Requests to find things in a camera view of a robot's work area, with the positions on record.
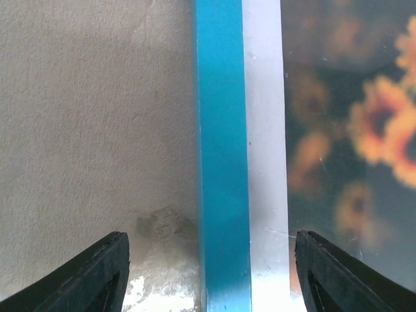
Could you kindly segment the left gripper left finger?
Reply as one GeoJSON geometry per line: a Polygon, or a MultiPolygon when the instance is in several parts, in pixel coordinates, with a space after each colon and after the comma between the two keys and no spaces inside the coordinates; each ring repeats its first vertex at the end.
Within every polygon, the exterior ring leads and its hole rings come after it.
{"type": "Polygon", "coordinates": [[[129,239],[114,231],[1,301],[1,311],[121,311],[128,277],[129,239]]]}

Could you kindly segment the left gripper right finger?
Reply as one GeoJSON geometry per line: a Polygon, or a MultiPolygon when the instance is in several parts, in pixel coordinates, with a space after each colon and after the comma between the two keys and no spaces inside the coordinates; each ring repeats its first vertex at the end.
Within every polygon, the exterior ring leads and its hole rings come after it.
{"type": "Polygon", "coordinates": [[[308,311],[415,311],[415,293],[314,231],[299,231],[296,270],[308,311]]]}

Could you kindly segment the teal wooden picture frame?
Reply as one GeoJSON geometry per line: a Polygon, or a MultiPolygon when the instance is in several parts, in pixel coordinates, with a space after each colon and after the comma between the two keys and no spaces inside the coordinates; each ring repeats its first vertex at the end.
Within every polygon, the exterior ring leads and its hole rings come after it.
{"type": "Polygon", "coordinates": [[[281,2],[192,2],[203,311],[308,311],[289,248],[281,2]]]}

